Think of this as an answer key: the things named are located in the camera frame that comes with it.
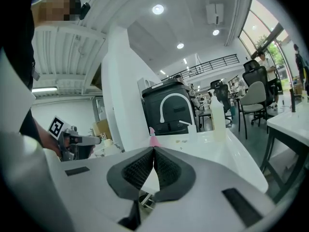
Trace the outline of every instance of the pink spray bottle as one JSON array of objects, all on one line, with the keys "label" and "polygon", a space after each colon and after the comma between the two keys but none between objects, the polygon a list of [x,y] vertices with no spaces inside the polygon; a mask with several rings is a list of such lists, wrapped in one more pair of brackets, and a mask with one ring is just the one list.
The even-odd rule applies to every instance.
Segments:
[{"label": "pink spray bottle", "polygon": [[155,136],[155,131],[152,127],[149,127],[149,130],[150,130],[150,147],[155,147],[155,146],[158,146],[158,147],[161,147],[161,144],[159,143],[157,137]]}]

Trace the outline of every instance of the white countertop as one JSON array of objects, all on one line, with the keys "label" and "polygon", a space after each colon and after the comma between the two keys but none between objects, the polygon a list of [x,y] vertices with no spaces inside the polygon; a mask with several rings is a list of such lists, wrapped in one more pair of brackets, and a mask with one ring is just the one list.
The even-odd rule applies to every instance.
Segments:
[{"label": "white countertop", "polygon": [[309,105],[300,103],[296,112],[291,109],[267,120],[267,125],[309,146]]},{"label": "white countertop", "polygon": [[[268,183],[247,149],[229,129],[226,129],[226,135],[225,143],[214,141],[213,131],[199,132],[197,142],[194,144],[182,142],[188,140],[188,134],[157,136],[157,138],[162,147],[211,160],[229,168],[265,193]],[[142,142],[140,147],[149,146],[149,140],[150,138]],[[154,169],[141,189],[151,194],[160,190]]]}]

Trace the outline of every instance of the man in white shirt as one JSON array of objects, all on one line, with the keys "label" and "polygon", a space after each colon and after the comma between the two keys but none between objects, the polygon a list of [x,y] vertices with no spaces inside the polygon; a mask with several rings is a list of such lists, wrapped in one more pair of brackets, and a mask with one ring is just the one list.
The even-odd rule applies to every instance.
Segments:
[{"label": "man in white shirt", "polygon": [[267,81],[268,81],[268,87],[275,86],[274,90],[271,88],[270,91],[272,92],[272,95],[275,96],[275,107],[274,110],[278,109],[278,87],[277,87],[277,77],[275,75],[275,66],[273,65],[272,61],[265,57],[265,54],[263,52],[258,52],[258,56],[262,60],[261,66],[264,66],[267,71]]}]

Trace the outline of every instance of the faucet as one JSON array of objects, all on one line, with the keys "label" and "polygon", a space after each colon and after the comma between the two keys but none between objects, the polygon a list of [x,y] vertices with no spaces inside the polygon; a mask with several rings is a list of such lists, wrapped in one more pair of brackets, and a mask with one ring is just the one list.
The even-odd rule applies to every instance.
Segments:
[{"label": "faucet", "polygon": [[188,107],[189,107],[189,111],[190,111],[190,116],[191,116],[191,124],[187,123],[187,122],[184,122],[184,121],[181,121],[181,120],[179,120],[179,122],[188,125],[189,140],[190,141],[196,141],[196,139],[197,139],[197,128],[196,128],[195,123],[194,123],[192,106],[191,106],[188,98],[186,98],[184,95],[178,94],[178,93],[173,93],[173,94],[169,94],[166,97],[164,97],[164,99],[161,101],[161,104],[160,104],[160,123],[164,123],[163,111],[162,111],[163,103],[171,96],[182,97],[187,102]]}]

